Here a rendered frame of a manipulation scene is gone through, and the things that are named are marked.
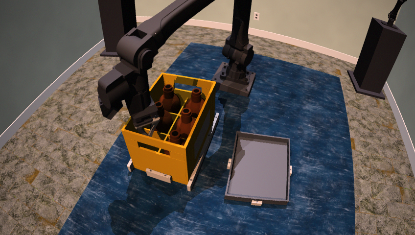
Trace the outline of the orange divided crate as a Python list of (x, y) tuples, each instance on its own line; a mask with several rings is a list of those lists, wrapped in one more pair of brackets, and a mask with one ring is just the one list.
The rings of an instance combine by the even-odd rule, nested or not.
[[(192, 91), (176, 89), (175, 83), (201, 87), (201, 97), (205, 100), (188, 138), (185, 139), (184, 146), (168, 142), (168, 140), (170, 132), (175, 130), (176, 121), (181, 117), (181, 110), (191, 98)], [(169, 112), (173, 124), (168, 134), (154, 131), (152, 137), (143, 135), (134, 127), (131, 117), (121, 131), (134, 168), (142, 171), (148, 168), (167, 174), (171, 176), (172, 181), (187, 185), (214, 120), (216, 82), (161, 73), (149, 89), (154, 103), (159, 101), (163, 95), (163, 88), (166, 84), (172, 85), (174, 93), (181, 100), (179, 113)], [(164, 154), (164, 150), (168, 150), (170, 155)]]

